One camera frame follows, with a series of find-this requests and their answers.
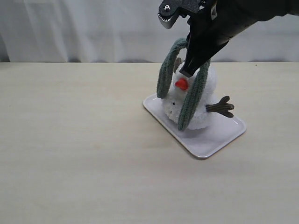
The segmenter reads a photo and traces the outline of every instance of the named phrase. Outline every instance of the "white backdrop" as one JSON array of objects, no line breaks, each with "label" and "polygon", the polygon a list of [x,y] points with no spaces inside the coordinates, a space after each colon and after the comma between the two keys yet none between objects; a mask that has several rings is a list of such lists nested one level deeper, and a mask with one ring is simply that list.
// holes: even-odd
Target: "white backdrop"
[{"label": "white backdrop", "polygon": [[[187,19],[167,30],[162,0],[1,0],[0,60],[11,62],[161,62],[188,34]],[[213,61],[299,62],[299,17],[258,23]]]}]

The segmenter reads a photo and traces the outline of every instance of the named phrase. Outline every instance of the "white tray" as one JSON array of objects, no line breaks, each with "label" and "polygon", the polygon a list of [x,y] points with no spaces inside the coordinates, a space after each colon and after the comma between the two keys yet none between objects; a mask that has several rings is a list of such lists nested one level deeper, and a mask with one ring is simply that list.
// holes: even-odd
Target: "white tray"
[{"label": "white tray", "polygon": [[156,94],[147,97],[143,106],[166,128],[196,159],[205,160],[246,131],[246,124],[238,117],[227,118],[217,114],[211,126],[205,129],[181,132],[162,110]]}]

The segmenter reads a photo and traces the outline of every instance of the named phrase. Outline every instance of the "green knitted arm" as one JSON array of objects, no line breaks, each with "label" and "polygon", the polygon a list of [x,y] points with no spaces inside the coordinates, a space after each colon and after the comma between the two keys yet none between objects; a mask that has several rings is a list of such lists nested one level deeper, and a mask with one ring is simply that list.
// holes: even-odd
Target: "green knitted arm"
[{"label": "green knitted arm", "polygon": [[191,119],[195,114],[203,90],[206,86],[206,80],[210,64],[211,60],[208,60],[200,67],[191,89],[187,92],[178,118],[178,129],[180,131],[183,131],[188,127]]},{"label": "green knitted arm", "polygon": [[165,58],[164,62],[161,65],[159,72],[159,79],[157,83],[157,97],[165,98],[172,81],[173,68],[175,61],[181,49],[187,47],[187,40],[185,38],[180,38],[175,41],[170,52]]}]

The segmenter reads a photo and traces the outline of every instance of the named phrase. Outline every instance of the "wooden table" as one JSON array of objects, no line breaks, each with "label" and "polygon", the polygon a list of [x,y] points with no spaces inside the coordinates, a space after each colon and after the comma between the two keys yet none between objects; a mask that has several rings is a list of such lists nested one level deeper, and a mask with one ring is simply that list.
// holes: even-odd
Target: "wooden table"
[{"label": "wooden table", "polygon": [[160,64],[0,63],[0,223],[298,223],[299,63],[212,65],[248,129],[198,161],[143,108]]}]

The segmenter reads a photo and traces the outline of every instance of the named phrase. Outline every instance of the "orange beak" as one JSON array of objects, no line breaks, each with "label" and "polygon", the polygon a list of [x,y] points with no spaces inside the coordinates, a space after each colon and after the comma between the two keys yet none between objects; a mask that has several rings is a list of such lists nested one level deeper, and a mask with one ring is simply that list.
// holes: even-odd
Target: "orange beak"
[{"label": "orange beak", "polygon": [[183,91],[188,89],[188,82],[184,78],[180,78],[174,85]]}]

